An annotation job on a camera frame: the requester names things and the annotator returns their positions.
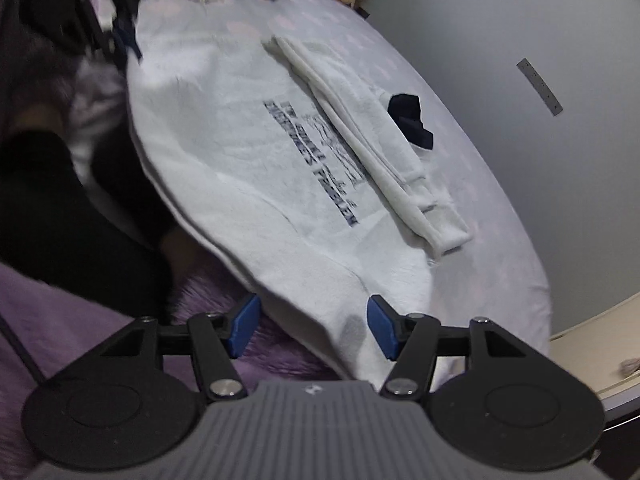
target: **bed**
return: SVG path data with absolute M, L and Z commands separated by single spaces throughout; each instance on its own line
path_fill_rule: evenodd
M 381 88 L 417 94 L 422 122 L 434 133 L 440 169 L 474 237 L 461 249 L 446 254 L 434 268 L 431 313 L 449 325 L 466 325 L 474 316 L 487 316 L 547 352 L 551 314 L 548 284 L 517 214 L 437 95 L 359 15 L 335 0 L 225 0 L 207 5 L 188 0 L 145 0 L 141 14 L 144 20 L 138 26 L 139 34 L 208 30 L 245 38 L 282 34 L 320 39 Z M 119 124 L 125 113 L 121 76 L 110 67 L 85 63 L 72 113 L 71 149 L 76 168 L 105 215 L 132 232 L 126 216 L 100 192 L 88 171 L 92 146 Z M 0 312 L 47 375 L 129 321 L 5 267 L 0 267 L 0 280 L 10 284 L 0 287 Z M 224 311 L 244 292 L 219 260 L 203 254 L 191 277 L 174 293 L 176 321 L 197 312 Z M 15 314 L 18 307 L 20 316 Z M 19 427 L 19 410 L 33 385 L 1 338 L 0 349 L 4 382 L 15 385 L 0 397 L 0 476 L 9 480 L 21 478 L 36 462 Z M 337 378 L 331 368 L 266 317 L 237 366 L 250 388 L 271 377 Z M 167 363 L 170 373 L 193 384 L 188 368 L 188 362 L 178 358 Z M 450 373 L 455 371 L 452 365 Z

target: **dark clothing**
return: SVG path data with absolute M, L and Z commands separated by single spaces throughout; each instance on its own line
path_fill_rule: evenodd
M 94 209 L 52 132 L 0 144 L 0 260 L 128 316 L 168 320 L 168 264 Z
M 157 247 L 176 225 L 174 216 L 142 170 L 127 124 L 101 140 L 91 171 L 100 187 L 129 213 L 152 247 Z
M 433 149 L 433 134 L 425 130 L 420 120 L 420 99 L 416 95 L 397 94 L 387 109 L 406 140 L 425 150 Z

